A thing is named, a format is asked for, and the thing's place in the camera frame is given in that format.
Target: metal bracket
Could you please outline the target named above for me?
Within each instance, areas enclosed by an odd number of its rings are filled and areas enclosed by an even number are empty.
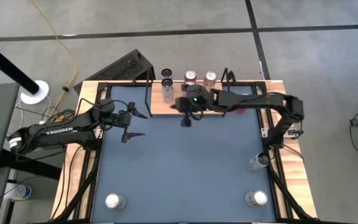
[[[291,138],[296,139],[299,134],[294,134],[293,132],[296,131],[296,128],[290,128],[285,134],[284,138]],[[269,129],[268,128],[261,128],[260,133],[262,135],[262,138],[267,138],[269,136]]]

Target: white base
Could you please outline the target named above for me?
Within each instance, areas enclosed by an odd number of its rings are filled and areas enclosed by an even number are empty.
[[[42,80],[37,80],[37,81],[35,81],[35,83],[38,84],[38,86],[40,87],[40,89],[38,90],[38,92],[36,94],[34,94],[34,95],[27,95],[25,93],[20,94],[20,99],[22,100],[23,103],[25,103],[27,105],[34,105],[34,104],[40,103],[49,94],[48,83],[46,83]]]

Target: concrete floor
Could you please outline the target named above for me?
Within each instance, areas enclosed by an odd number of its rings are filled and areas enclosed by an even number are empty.
[[[251,28],[243,0],[38,0],[59,34],[100,34],[153,30]],[[251,0],[258,27],[358,25],[358,1]],[[28,0],[0,0],[0,37],[52,35]],[[305,134],[300,139],[311,192],[322,220],[358,223],[358,153],[349,139],[349,119],[358,112],[358,29],[261,32],[271,79],[284,80],[287,93],[304,101]],[[133,49],[156,73],[171,68],[176,78],[188,69],[204,73],[233,70],[238,79],[263,79],[251,32],[64,40],[78,64],[76,82]],[[72,64],[54,40],[0,42],[0,51],[34,80],[45,80],[55,101],[70,79]],[[0,73],[0,83],[11,82]],[[75,109],[78,95],[66,95],[61,109]],[[48,106],[24,107],[42,112]],[[25,113],[24,126],[40,116]],[[20,123],[20,111],[10,131]],[[358,129],[354,130],[358,145]],[[40,156],[45,152],[34,152]],[[63,156],[49,159],[61,165]],[[18,179],[28,174],[19,174]],[[57,182],[34,179],[34,197],[16,203],[11,223],[44,222]]]

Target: yellow cable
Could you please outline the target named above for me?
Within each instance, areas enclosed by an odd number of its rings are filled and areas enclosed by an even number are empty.
[[[55,37],[56,37],[57,42],[59,42],[59,44],[61,44],[61,45],[66,49],[67,53],[68,53],[68,54],[70,55],[70,57],[71,57],[71,60],[73,61],[73,75],[71,76],[70,81],[69,81],[69,82],[67,83],[67,85],[66,85],[66,87],[69,88],[69,86],[71,85],[71,83],[73,82],[73,80],[74,80],[75,77],[76,77],[76,63],[75,63],[75,59],[74,59],[74,57],[73,57],[73,54],[71,54],[70,50],[66,47],[66,45],[63,44],[63,43],[59,40],[59,38],[58,38],[58,36],[57,36],[57,34],[56,34],[55,29],[53,28],[53,26],[51,25],[51,23],[49,22],[49,20],[48,20],[47,17],[45,16],[45,14],[41,11],[41,9],[38,7],[38,5],[34,2],[34,0],[30,0],[30,1],[31,1],[31,3],[33,4],[33,6],[41,13],[41,16],[45,19],[45,21],[47,21],[49,27],[51,28],[51,30],[53,31],[53,34],[54,34]],[[56,108],[58,107],[58,105],[59,105],[59,103],[60,103],[60,100],[62,100],[63,95],[65,94],[65,92],[66,92],[66,91],[63,90],[62,93],[60,94],[59,99],[58,99],[58,100],[56,101],[56,103],[55,103],[55,107],[53,108],[52,112],[50,113],[50,116],[52,116],[53,113],[55,112],[55,110],[56,110]]]

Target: blue tabletop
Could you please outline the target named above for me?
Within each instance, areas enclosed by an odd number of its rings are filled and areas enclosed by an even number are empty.
[[[249,86],[231,87],[252,94]],[[114,86],[111,98],[134,101],[148,115],[144,86]],[[116,104],[116,111],[125,109]],[[274,220],[265,169],[251,172],[248,161],[262,152],[256,110],[207,115],[180,126],[181,116],[133,117],[130,132],[145,133],[121,143],[122,129],[104,135],[91,221],[94,223],[245,222]],[[263,190],[268,202],[250,207],[244,195]],[[108,194],[127,205],[110,210]]]

